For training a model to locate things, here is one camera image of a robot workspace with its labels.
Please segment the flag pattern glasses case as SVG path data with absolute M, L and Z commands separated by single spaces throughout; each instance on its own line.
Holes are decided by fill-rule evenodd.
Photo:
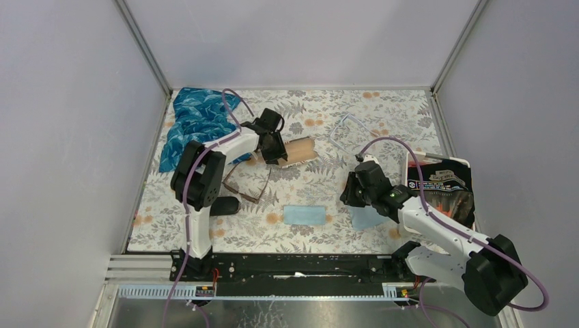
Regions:
M 287 141 L 284 144 L 287 159 L 278 159 L 274 166 L 286 168 L 302 165 L 315 160 L 318 157 L 315 151 L 315 140 L 311 137 L 303 137 Z

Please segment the small light blue cloth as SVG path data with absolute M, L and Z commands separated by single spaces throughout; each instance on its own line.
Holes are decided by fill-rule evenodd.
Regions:
M 326 223 L 326 209 L 324 206 L 285 206 L 283 222 L 287 225 L 322 226 Z

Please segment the brown sunglasses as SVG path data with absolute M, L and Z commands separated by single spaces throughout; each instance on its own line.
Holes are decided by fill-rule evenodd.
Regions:
M 249 161 L 235 164 L 225 175 L 222 185 L 242 199 L 258 204 L 266 191 L 272 168 L 265 164 L 250 165 Z

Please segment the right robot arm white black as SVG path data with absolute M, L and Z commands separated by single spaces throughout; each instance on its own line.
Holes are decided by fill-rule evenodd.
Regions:
M 354 208 L 372 207 L 443 249 L 438 253 L 418 242 L 405 243 L 392 255 L 391 270 L 400 281 L 415 275 L 432 278 L 463 291 L 489 316 L 497 315 L 528 286 L 518 253 L 507 237 L 490 238 L 424 206 L 416 191 L 391 184 L 375 161 L 362 162 L 349 172 L 340 200 Z

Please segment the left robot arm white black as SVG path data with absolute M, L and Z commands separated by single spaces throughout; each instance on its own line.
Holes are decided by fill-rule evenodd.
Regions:
M 271 109 L 251 122 L 215 141 L 187 144 L 173 173 L 171 188 L 186 211 L 182 249 L 189 256 L 186 272 L 197 281 L 208 278 L 212 263 L 207 254 L 212 248 L 209 237 L 210 209 L 219 196 L 226 164 L 242 155 L 258 152 L 265 163 L 277 165 L 288 155 L 281 137 L 283 117 Z

